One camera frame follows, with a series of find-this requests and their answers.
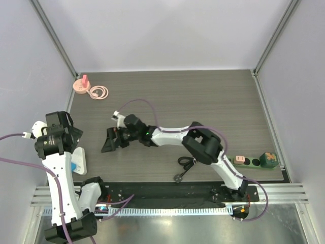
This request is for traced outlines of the white triangular power socket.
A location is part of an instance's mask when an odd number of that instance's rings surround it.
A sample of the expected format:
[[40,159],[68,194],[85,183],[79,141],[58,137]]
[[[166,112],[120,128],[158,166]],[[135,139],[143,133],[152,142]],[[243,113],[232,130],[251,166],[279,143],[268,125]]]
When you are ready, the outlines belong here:
[[76,174],[85,175],[87,173],[85,150],[82,147],[77,147],[72,153],[72,161],[77,165]]

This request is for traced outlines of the blue plug adapter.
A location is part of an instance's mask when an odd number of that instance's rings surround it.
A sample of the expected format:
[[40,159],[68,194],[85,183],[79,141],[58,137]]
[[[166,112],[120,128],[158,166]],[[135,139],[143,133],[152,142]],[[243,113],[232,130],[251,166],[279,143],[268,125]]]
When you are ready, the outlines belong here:
[[71,162],[71,171],[76,172],[76,170],[77,170],[77,165],[75,163]]

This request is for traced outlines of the pink round power socket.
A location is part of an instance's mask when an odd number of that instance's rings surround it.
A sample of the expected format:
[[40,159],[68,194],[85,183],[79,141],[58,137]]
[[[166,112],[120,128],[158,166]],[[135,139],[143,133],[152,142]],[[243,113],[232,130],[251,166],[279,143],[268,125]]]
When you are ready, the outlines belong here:
[[77,94],[86,94],[89,92],[90,88],[91,85],[88,80],[84,81],[82,79],[78,79],[73,83],[73,90]]

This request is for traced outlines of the pink red plug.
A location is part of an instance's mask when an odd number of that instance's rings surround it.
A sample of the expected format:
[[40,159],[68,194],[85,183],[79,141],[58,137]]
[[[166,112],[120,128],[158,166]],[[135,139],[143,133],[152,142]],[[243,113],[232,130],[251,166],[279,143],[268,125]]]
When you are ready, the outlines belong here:
[[82,85],[84,88],[87,88],[89,85],[89,80],[88,80],[88,76],[87,75],[83,75],[82,77]]

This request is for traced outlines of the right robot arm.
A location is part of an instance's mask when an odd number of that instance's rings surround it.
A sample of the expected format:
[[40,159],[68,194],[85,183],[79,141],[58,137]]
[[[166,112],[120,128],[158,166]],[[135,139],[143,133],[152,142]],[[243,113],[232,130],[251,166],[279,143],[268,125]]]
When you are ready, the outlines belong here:
[[147,125],[134,114],[123,116],[118,111],[114,112],[112,120],[117,125],[107,129],[102,153],[128,147],[132,141],[138,141],[146,147],[183,146],[192,155],[194,162],[211,166],[216,171],[233,200],[241,201],[247,196],[248,180],[226,157],[221,139],[199,122],[194,121],[190,126],[182,128],[163,128]]

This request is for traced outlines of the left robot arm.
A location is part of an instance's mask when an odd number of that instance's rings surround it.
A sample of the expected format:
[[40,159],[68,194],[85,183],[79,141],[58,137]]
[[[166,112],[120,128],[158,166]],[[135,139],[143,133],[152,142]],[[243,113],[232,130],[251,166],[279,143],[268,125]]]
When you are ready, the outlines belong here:
[[45,239],[51,243],[72,243],[95,236],[95,206],[107,199],[108,191],[97,176],[85,180],[80,194],[76,194],[71,164],[83,132],[74,127],[66,111],[48,113],[46,123],[35,123],[33,128],[35,150],[47,172],[52,202],[52,226],[44,231]]

